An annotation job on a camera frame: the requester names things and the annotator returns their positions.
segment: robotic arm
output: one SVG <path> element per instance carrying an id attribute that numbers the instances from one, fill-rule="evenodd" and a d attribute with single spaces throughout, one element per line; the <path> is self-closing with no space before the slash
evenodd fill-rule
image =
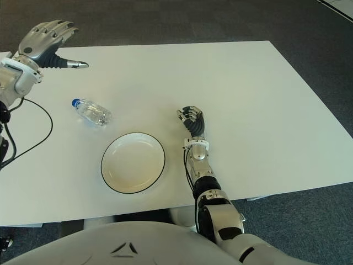
<path id="1" fill-rule="evenodd" d="M 257 236 L 244 234 L 245 218 L 221 189 L 208 162 L 209 144 L 204 138 L 202 111 L 191 106 L 183 108 L 183 111 L 178 110 L 177 113 L 191 133 L 191 139 L 185 139 L 183 148 L 186 150 L 184 162 L 191 169 L 191 187 L 198 212 L 198 232 L 243 264 L 312 264 L 284 254 Z"/>
<path id="2" fill-rule="evenodd" d="M 32 86 L 40 83 L 42 74 L 39 68 L 86 68 L 88 64 L 60 58 L 55 54 L 78 28 L 74 23 L 54 20 L 40 23 L 21 41 L 18 54 L 9 54 L 0 64 L 0 133 L 2 124 L 10 121 L 11 110 L 8 108 L 17 98 L 27 95 Z M 0 163 L 2 163 L 8 141 L 0 136 Z"/>

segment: gray carpet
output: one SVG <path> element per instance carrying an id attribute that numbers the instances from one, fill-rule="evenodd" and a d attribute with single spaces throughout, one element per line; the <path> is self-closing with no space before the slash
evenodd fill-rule
<path id="1" fill-rule="evenodd" d="M 270 40 L 353 135 L 353 23 L 316 0 L 1 0 L 0 5 L 2 51 L 14 51 L 32 26 L 57 18 L 81 29 L 67 46 Z M 248 218 L 247 231 L 285 252 L 320 264 L 353 264 L 351 202 L 352 183 L 236 203 Z M 33 235 L 23 234 L 22 240 L 36 247 L 58 236 L 55 229 L 36 231 L 38 244 L 29 241 Z M 27 250 L 13 248 L 18 255 Z"/>

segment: robot finger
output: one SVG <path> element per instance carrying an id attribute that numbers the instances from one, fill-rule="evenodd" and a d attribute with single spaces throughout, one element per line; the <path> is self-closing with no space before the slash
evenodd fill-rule
<path id="1" fill-rule="evenodd" d="M 67 30 L 68 28 L 71 28 L 75 25 L 74 22 L 70 22 L 70 21 L 65 21 L 63 23 L 60 23 L 58 25 L 56 25 L 52 31 L 55 32 L 56 35 L 61 35 L 65 30 Z"/>
<path id="2" fill-rule="evenodd" d="M 62 38 L 62 43 L 67 41 L 75 32 L 78 32 L 78 28 L 68 28 L 57 35 L 57 38 Z"/>
<path id="3" fill-rule="evenodd" d="M 53 21 L 48 22 L 46 25 L 44 25 L 43 29 L 45 29 L 46 30 L 45 32 L 47 33 L 48 31 L 52 30 L 53 28 L 55 28 L 57 25 L 59 25 L 61 23 L 63 23 L 62 20 L 59 20 L 59 19 L 53 20 Z"/>
<path id="4" fill-rule="evenodd" d="M 39 23 L 38 25 L 34 26 L 34 27 L 30 30 L 30 32 L 31 32 L 31 31 L 37 32 L 37 31 L 39 31 L 40 29 L 42 29 L 46 24 L 47 24 L 47 22 Z"/>

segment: white plate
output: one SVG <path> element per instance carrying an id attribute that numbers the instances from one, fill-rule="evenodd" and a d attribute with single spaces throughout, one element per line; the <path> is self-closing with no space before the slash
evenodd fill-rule
<path id="1" fill-rule="evenodd" d="M 136 193 L 150 187 L 162 174 L 164 150 L 151 135 L 134 132 L 112 142 L 101 160 L 105 183 L 121 193 Z"/>

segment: silver robotic hand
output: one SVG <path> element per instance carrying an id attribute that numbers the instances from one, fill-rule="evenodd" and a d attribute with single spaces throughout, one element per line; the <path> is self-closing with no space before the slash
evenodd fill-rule
<path id="1" fill-rule="evenodd" d="M 257 236 L 244 234 L 245 218 L 221 189 L 208 162 L 209 143 L 204 138 L 205 123 L 202 111 L 190 106 L 183 108 L 183 111 L 178 110 L 177 113 L 191 133 L 191 139 L 185 139 L 184 142 L 184 164 L 190 167 L 198 233 L 216 243 L 242 264 L 312 264 L 284 254 Z"/>
<path id="2" fill-rule="evenodd" d="M 85 62 L 63 59 L 55 54 L 77 31 L 78 28 L 69 21 L 54 20 L 40 23 L 21 41 L 18 47 L 19 57 L 23 60 L 30 59 L 41 68 L 86 68 L 88 64 Z"/>

